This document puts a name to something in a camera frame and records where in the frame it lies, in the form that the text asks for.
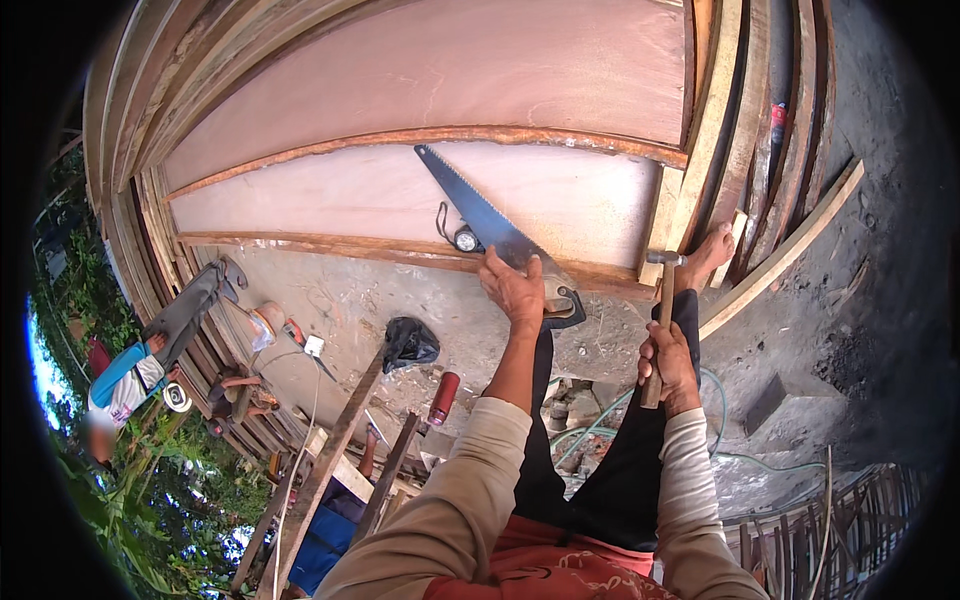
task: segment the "red shirt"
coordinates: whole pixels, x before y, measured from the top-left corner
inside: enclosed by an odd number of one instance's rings
[[[437,577],[423,599],[676,598],[650,579],[653,553],[584,536],[573,536],[566,547],[554,545],[563,534],[558,527],[511,516],[490,556],[488,583]]]

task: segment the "hammer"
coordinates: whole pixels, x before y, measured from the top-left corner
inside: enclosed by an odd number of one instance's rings
[[[647,251],[647,262],[663,265],[659,323],[660,326],[669,330],[670,321],[673,319],[673,270],[686,264],[686,256],[671,251],[649,250]],[[647,377],[646,383],[643,384],[643,393],[640,396],[640,406],[643,408],[657,408],[660,405],[660,390],[663,387],[663,379],[660,377],[660,370],[657,368],[656,361],[651,361],[650,366],[653,367],[653,371]]]

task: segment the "concrete floor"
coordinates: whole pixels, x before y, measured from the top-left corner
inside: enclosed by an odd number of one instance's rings
[[[960,389],[945,358],[948,344],[947,240],[957,223],[957,181],[946,128],[916,69],[888,30],[856,2],[833,3],[837,94],[827,185],[851,156],[867,175],[854,195],[777,291],[767,291],[703,343],[704,367],[724,382],[730,417],[721,449],[777,466],[823,460],[834,444],[838,477],[871,463],[935,468],[943,459]],[[457,435],[490,381],[508,324],[475,276],[406,265],[296,252],[222,248],[246,270],[246,307],[279,302],[303,330],[327,342],[324,361],[339,384],[320,378],[286,339],[257,363],[281,402],[330,425],[383,337],[386,323],[412,316],[440,339],[437,364],[462,384],[442,432]],[[212,257],[218,249],[201,249]],[[871,264],[856,296],[837,314],[828,292]],[[729,290],[704,293],[701,310]],[[555,334],[554,375],[621,383],[636,377],[636,347],[651,305],[586,294],[585,323]],[[844,393],[838,415],[795,415],[778,424],[794,446],[746,439],[742,421],[776,372],[816,374]],[[378,424],[392,438],[407,409],[425,415],[437,387],[433,365],[383,377],[372,400]],[[719,395],[705,382],[705,410],[714,427]],[[721,516],[777,507],[817,486],[819,471],[769,473],[717,459]]]

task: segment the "hammer head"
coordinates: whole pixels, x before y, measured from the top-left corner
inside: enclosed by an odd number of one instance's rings
[[[673,267],[682,267],[686,264],[686,256],[673,251],[648,250],[647,262],[671,265]]]

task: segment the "red bottle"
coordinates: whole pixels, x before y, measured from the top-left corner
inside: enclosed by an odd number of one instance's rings
[[[444,424],[446,416],[450,414],[450,407],[453,406],[453,398],[457,395],[458,387],[460,387],[460,375],[455,372],[445,372],[440,378],[440,387],[437,388],[437,395],[433,397],[433,404],[430,405],[426,422],[431,425]]]

